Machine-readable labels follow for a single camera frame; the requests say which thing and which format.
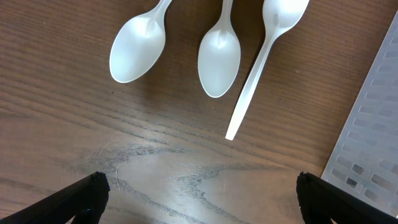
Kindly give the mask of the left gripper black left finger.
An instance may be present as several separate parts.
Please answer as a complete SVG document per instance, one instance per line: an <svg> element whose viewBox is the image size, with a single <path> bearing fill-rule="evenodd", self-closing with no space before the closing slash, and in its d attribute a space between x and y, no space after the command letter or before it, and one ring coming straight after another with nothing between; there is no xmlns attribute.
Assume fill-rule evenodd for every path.
<svg viewBox="0 0 398 224"><path fill-rule="evenodd" d="M51 196L1 219L1 223L97 224L109 199L106 174L95 172Z"/></svg>

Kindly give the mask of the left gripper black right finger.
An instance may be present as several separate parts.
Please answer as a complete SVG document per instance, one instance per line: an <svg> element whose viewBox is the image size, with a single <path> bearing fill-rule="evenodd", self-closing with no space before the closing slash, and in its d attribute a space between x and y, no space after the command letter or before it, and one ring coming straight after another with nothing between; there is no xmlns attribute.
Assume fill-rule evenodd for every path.
<svg viewBox="0 0 398 224"><path fill-rule="evenodd" d="M311 173L299 174L296 192L305 224L397 224L397 218Z"/></svg>

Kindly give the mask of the white plastic spoon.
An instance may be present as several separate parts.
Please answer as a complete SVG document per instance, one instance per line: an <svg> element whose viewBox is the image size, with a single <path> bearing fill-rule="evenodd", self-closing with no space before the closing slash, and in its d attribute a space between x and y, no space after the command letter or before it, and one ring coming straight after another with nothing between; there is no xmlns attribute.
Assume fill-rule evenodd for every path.
<svg viewBox="0 0 398 224"><path fill-rule="evenodd" d="M128 20L118 32L109 55L114 80L129 83L143 76L158 60L165 46L165 13L172 0Z"/></svg>
<svg viewBox="0 0 398 224"><path fill-rule="evenodd" d="M265 27L264 43L234 108L225 138L233 140L248 110L268 54L275 40L293 28L302 18L309 0L265 0L262 18Z"/></svg>
<svg viewBox="0 0 398 224"><path fill-rule="evenodd" d="M198 75L206 94L223 96L239 70L241 46L231 24L233 0L223 0L220 18L204 35L198 51Z"/></svg>

